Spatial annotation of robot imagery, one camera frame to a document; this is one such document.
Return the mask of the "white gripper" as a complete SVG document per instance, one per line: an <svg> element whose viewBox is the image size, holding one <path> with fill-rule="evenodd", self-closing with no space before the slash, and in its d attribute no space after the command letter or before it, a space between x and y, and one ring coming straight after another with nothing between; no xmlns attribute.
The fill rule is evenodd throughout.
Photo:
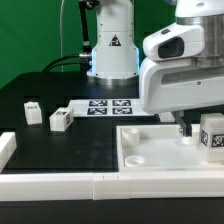
<svg viewBox="0 0 224 224"><path fill-rule="evenodd" d="M196 68L191 58L154 62L145 58L139 77L139 97L146 113L175 112L184 137L192 126L183 110L224 104L224 67Z"/></svg>

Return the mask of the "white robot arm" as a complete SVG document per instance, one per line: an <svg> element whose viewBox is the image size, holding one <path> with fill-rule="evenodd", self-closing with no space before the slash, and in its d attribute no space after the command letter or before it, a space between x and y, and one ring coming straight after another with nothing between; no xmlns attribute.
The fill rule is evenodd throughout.
<svg viewBox="0 0 224 224"><path fill-rule="evenodd" d="M189 136L186 110L224 104L224 0L165 1L176 6L176 21L144 39L140 60L130 0L79 0L97 11L97 44L84 42L87 77L104 85L138 77L142 109L170 112Z"/></svg>

